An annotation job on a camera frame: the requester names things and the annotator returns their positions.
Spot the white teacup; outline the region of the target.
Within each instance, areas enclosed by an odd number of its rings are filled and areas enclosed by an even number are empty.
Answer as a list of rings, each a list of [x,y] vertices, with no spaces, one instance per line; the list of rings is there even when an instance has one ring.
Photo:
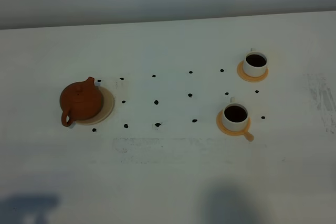
[[[229,131],[242,131],[247,126],[248,118],[247,109],[236,102],[234,97],[231,97],[230,103],[222,110],[222,124]]]
[[[244,57],[243,71],[250,77],[261,77],[266,73],[267,66],[267,56],[255,48],[251,48],[250,52]]]

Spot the far orange saucer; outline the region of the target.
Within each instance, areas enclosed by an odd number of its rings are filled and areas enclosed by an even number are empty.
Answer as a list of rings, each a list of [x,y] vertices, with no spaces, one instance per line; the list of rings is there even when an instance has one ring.
[[[261,82],[263,80],[265,80],[268,76],[268,68],[266,68],[266,71],[263,75],[259,76],[259,77],[251,77],[249,75],[247,75],[244,70],[243,70],[243,64],[244,62],[241,61],[238,66],[237,66],[237,74],[239,75],[239,77],[247,82]]]

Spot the far white teacup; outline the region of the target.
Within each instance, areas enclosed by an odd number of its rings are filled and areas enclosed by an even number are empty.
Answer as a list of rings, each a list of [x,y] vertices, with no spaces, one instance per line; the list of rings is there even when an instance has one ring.
[[[251,48],[250,52],[244,57],[243,71],[250,77],[261,77],[266,73],[267,66],[267,56],[255,48]]]

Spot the brown clay teapot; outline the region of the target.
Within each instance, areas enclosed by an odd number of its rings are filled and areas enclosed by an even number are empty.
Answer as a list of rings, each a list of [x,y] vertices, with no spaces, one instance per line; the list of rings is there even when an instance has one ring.
[[[61,123],[69,127],[74,121],[87,120],[97,115],[102,107],[103,96],[95,86],[94,78],[88,77],[65,87],[60,95]]]

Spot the near orange saucer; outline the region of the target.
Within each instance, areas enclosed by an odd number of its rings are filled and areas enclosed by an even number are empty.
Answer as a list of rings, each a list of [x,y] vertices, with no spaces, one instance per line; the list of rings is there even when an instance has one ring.
[[[248,140],[249,142],[252,142],[254,140],[254,136],[251,133],[248,132],[249,128],[250,128],[250,125],[251,125],[250,118],[248,118],[246,126],[240,131],[230,131],[226,127],[224,127],[223,112],[222,111],[220,111],[218,113],[217,118],[216,118],[216,123],[217,123],[218,128],[226,135],[229,135],[229,136],[241,136],[241,135],[243,135],[245,137],[245,139]]]

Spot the near white teacup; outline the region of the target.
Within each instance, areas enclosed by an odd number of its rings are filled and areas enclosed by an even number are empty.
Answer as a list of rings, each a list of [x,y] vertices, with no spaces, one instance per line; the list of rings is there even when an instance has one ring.
[[[247,126],[248,118],[247,109],[236,102],[234,97],[231,97],[230,103],[222,110],[222,124],[229,131],[242,131]]]

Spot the beige round teapot coaster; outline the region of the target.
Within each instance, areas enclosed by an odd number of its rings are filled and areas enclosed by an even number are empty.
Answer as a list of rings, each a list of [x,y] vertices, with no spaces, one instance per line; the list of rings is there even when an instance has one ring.
[[[76,124],[95,125],[105,120],[112,113],[112,110],[114,108],[113,94],[104,87],[97,86],[97,88],[101,92],[102,98],[103,98],[101,110],[99,111],[97,115],[95,115],[94,117],[90,119],[75,121]]]

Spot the orange saucer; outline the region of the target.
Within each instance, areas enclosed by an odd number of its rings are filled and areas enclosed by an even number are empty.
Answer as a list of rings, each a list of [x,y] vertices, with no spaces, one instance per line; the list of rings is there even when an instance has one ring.
[[[244,70],[243,70],[243,64],[244,62],[241,61],[238,66],[237,66],[237,74],[239,75],[239,77],[247,82],[261,82],[263,80],[265,80],[268,76],[268,68],[266,68],[266,71],[263,75],[259,76],[259,77],[251,77],[249,75],[247,75]]]
[[[246,126],[240,131],[230,131],[226,127],[224,127],[223,112],[222,111],[220,111],[218,113],[217,118],[216,118],[216,123],[217,123],[218,128],[226,135],[229,135],[229,136],[241,136],[241,135],[243,135],[245,137],[245,139],[248,140],[249,142],[252,142],[254,140],[254,136],[251,133],[248,132],[249,128],[250,128],[250,125],[251,125],[250,118],[248,118]]]

